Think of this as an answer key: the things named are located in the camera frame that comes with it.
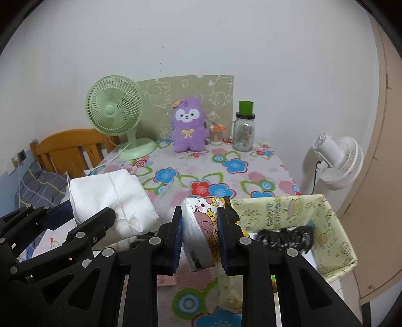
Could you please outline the cartoon tissue pack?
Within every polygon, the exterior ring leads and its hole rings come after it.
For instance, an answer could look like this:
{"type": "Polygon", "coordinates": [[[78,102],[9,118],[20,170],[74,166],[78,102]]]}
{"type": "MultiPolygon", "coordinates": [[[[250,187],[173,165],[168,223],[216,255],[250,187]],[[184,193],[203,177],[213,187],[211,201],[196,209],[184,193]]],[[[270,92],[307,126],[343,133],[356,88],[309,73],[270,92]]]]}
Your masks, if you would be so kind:
{"type": "Polygon", "coordinates": [[[245,228],[240,226],[240,217],[232,207],[229,197],[189,197],[181,202],[183,222],[183,250],[191,272],[212,268],[222,264],[229,276],[245,273],[242,253],[237,240],[248,237],[245,228]],[[223,217],[228,223],[238,225],[230,241],[219,231],[223,217]]]}

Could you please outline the yellow cartoon fabric basket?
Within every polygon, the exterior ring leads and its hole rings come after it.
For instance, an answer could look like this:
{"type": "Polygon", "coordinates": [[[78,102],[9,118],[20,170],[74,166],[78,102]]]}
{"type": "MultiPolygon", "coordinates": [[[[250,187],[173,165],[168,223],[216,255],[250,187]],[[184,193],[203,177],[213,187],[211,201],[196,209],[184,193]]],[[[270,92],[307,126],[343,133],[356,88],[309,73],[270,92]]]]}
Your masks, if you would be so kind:
{"type": "Polygon", "coordinates": [[[308,225],[313,228],[312,255],[328,283],[348,274],[358,263],[351,242],[324,195],[255,197],[231,201],[248,233],[308,225]]]}

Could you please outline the floral tablecloth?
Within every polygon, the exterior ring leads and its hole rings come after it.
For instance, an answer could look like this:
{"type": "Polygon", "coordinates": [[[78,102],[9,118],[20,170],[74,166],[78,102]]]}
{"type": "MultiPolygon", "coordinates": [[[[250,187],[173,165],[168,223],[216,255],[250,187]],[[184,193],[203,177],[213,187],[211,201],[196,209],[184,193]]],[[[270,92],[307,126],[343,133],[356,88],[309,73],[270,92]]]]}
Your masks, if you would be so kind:
{"type": "MultiPolygon", "coordinates": [[[[172,184],[172,206],[186,197],[275,197],[300,195],[296,182],[265,141],[238,152],[226,140],[201,152],[176,153],[169,140],[150,155],[131,161],[110,153],[92,170],[125,169],[138,177],[151,200],[172,184]]],[[[160,326],[240,326],[242,277],[227,277],[220,264],[191,272],[181,257],[170,286],[157,288],[160,326]]]]}

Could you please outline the blue plaid bedding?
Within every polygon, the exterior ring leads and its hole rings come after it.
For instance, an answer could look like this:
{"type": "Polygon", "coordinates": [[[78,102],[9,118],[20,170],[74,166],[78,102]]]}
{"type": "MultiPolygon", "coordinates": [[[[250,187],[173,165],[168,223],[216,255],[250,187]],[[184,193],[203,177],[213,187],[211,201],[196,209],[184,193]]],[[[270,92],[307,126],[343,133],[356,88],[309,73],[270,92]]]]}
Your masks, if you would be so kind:
{"type": "Polygon", "coordinates": [[[22,177],[14,197],[15,209],[32,206],[56,207],[65,197],[67,176],[48,172],[38,162],[33,162],[22,177]]]}

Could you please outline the wooden bed headboard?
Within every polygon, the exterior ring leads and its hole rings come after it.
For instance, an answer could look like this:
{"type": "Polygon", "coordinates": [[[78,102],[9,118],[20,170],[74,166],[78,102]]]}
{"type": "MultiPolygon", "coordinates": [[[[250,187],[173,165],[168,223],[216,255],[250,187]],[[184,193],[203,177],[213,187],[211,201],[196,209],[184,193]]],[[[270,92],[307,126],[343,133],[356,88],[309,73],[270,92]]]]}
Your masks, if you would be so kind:
{"type": "Polygon", "coordinates": [[[58,132],[41,142],[31,142],[34,159],[47,172],[67,173],[72,178],[84,176],[84,171],[97,167],[107,154],[121,143],[117,136],[107,136],[95,129],[75,129],[58,132]]]}

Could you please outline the purple plush toy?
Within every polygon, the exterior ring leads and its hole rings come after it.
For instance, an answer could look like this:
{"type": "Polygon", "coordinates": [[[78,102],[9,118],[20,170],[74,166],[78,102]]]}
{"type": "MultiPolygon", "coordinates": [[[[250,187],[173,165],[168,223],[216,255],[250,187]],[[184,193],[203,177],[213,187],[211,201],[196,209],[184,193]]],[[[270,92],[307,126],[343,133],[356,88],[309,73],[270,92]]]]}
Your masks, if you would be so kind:
{"type": "Polygon", "coordinates": [[[209,137],[205,121],[206,114],[202,109],[201,100],[197,97],[181,100],[174,106],[170,124],[171,140],[176,153],[205,150],[209,137]]]}

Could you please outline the cotton swab container orange lid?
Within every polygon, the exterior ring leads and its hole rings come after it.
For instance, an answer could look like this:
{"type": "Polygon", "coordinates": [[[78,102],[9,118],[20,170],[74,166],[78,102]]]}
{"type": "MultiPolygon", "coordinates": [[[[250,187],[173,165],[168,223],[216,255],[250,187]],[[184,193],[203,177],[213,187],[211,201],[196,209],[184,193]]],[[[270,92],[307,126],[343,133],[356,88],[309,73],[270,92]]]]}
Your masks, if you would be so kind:
{"type": "Polygon", "coordinates": [[[220,145],[223,143],[227,128],[223,125],[212,122],[209,127],[210,136],[209,142],[212,145],[220,145]]]}

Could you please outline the white standing fan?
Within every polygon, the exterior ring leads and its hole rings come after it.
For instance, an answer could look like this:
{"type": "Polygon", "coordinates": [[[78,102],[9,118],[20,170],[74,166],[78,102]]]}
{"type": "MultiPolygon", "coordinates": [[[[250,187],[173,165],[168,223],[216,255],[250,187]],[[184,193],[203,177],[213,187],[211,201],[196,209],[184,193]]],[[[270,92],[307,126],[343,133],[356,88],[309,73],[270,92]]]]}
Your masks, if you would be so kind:
{"type": "Polygon", "coordinates": [[[313,150],[319,157],[313,177],[315,191],[319,181],[331,191],[339,191],[351,185],[361,173],[364,153],[351,136],[333,140],[327,133],[321,133],[313,142],[313,150]]]}

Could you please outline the green desk fan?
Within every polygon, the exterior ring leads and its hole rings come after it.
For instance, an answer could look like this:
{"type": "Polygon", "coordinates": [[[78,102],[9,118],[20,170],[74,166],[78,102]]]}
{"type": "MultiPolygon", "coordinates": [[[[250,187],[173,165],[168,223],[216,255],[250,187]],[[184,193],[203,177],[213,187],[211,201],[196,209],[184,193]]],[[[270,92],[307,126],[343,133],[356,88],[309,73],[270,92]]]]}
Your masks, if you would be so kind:
{"type": "Polygon", "coordinates": [[[127,137],[119,158],[140,159],[156,149],[150,138],[137,138],[144,102],[137,83],[124,76],[106,76],[98,80],[86,96],[86,116],[98,132],[127,137]]]}

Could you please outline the glass mason jar green lid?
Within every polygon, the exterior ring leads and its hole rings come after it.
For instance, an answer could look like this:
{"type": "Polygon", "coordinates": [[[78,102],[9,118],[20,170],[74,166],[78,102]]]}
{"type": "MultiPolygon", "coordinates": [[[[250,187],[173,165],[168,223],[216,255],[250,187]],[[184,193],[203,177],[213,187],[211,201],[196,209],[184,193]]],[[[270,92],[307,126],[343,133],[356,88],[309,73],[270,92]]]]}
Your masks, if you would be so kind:
{"type": "Polygon", "coordinates": [[[236,119],[230,122],[232,147],[236,151],[250,152],[254,145],[255,136],[254,103],[240,100],[236,119]]]}

